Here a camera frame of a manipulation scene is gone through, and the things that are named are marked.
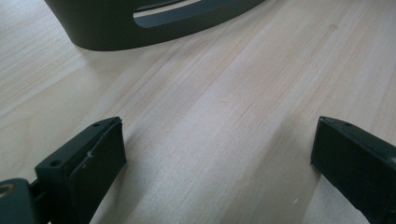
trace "screw hole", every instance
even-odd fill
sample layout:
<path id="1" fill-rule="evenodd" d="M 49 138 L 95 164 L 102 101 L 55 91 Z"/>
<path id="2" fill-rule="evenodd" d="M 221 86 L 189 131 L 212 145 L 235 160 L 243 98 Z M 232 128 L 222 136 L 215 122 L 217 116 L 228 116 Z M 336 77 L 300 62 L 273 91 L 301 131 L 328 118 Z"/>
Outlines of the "screw hole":
<path id="1" fill-rule="evenodd" d="M 14 189 L 15 189 L 15 184 L 5 184 L 0 186 L 0 198 L 7 196 L 9 193 L 14 191 Z"/>
<path id="2" fill-rule="evenodd" d="M 57 161 L 52 161 L 49 165 L 53 167 L 53 166 L 59 166 L 61 163 L 62 163 L 61 161 L 57 160 Z"/>

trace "table surface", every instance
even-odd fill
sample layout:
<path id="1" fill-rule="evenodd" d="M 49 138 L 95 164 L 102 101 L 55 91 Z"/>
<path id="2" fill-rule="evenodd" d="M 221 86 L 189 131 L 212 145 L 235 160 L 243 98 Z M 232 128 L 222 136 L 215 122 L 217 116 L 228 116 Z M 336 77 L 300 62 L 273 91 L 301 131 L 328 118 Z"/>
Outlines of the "table surface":
<path id="1" fill-rule="evenodd" d="M 361 223 L 310 165 L 319 116 L 396 145 L 396 1 L 267 0 L 141 49 L 74 46 L 0 2 L 0 177 L 119 116 L 128 164 L 92 223 Z"/>

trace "black plastic piece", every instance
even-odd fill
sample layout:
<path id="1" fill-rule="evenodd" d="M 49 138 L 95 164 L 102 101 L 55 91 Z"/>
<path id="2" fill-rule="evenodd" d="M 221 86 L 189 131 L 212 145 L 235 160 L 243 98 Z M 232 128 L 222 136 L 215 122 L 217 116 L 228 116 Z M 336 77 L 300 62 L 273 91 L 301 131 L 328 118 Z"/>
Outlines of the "black plastic piece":
<path id="1" fill-rule="evenodd" d="M 190 35 L 230 20 L 264 0 L 201 0 L 134 18 L 134 12 L 179 0 L 45 0 L 74 44 L 84 49 L 120 50 Z"/>
<path id="2" fill-rule="evenodd" d="M 321 117 L 311 163 L 370 223 L 396 223 L 396 147 L 350 123 Z"/>
<path id="3" fill-rule="evenodd" d="M 0 191 L 0 223 L 88 224 L 126 163 L 121 126 L 120 118 L 94 123 L 40 162 L 30 186 L 1 182 L 15 188 Z"/>

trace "wood grain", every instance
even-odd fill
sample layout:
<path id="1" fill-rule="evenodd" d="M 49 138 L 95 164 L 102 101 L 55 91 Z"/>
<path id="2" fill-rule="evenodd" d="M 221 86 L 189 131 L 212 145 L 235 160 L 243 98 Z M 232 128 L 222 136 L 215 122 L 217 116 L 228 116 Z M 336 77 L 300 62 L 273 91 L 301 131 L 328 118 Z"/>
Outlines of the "wood grain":
<path id="1" fill-rule="evenodd" d="M 41 0 L 0 2 L 0 21 L 1 179 L 33 181 L 86 126 L 123 119 L 128 165 L 92 223 L 325 223 L 318 117 L 396 144 L 393 0 L 267 0 L 115 52 L 74 46 Z"/>

